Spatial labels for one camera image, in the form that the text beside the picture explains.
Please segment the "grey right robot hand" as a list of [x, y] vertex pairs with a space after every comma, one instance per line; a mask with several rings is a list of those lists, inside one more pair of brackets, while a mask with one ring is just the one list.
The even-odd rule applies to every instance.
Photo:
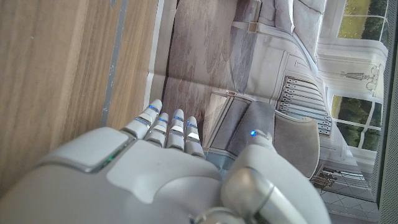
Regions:
[[274, 147], [274, 109], [227, 116], [224, 152], [204, 153], [194, 117], [153, 101], [121, 130], [98, 128], [47, 154], [1, 199], [2, 223], [329, 223], [310, 165]]

